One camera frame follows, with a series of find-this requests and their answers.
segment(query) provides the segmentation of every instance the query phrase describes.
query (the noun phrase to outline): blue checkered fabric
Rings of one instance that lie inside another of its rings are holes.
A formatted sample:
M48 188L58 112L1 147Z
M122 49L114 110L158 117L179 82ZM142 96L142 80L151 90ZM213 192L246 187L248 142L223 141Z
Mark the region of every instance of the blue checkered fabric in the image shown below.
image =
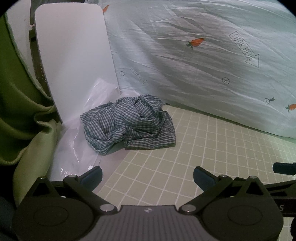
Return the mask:
M170 115L163 102L145 94L108 102L80 116L88 143L106 154L115 143L124 141L126 149L158 149L176 144Z

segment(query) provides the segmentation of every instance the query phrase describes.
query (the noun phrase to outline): crumpled cloth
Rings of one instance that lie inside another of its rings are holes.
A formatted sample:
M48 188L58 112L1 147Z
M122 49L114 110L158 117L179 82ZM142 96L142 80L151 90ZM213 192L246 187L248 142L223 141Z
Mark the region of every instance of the crumpled cloth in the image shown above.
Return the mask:
M125 149L158 149L176 144L170 115L161 109L163 102L145 94L108 102L80 116L85 138L100 154L124 141Z

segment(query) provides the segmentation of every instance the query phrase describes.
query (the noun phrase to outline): light blue bedsheet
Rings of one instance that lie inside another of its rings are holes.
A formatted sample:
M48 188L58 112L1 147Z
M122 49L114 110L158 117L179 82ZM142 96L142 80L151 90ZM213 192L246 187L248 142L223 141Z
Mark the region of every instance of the light blue bedsheet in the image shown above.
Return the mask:
M108 4L121 89L296 138L296 19L279 2L99 2Z

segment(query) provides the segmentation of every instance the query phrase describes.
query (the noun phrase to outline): grid mat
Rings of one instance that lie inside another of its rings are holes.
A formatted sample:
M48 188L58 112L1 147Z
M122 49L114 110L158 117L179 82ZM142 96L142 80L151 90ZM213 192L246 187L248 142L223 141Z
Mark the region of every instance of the grid mat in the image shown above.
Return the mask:
M169 205L179 208L202 193L193 170L202 166L214 175L247 178L264 184L295 179L275 174L274 162L293 163L296 144L224 120L165 105L176 130L176 146L131 150L98 195L121 205ZM280 241L292 240L284 218Z

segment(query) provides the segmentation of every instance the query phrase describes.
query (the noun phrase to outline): metal bolt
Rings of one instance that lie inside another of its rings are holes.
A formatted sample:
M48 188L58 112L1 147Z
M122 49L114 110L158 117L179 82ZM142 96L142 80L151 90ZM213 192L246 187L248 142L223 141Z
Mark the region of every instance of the metal bolt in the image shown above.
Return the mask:
M75 174L71 174L68 177L74 178L74 180L78 181L78 176Z
M181 207L181 209L185 212L193 212L196 210L196 207L192 204L185 204Z
M103 204L100 206L100 209L104 212L110 212L114 209L114 205L112 204L109 204L109 203L106 203L106 204Z

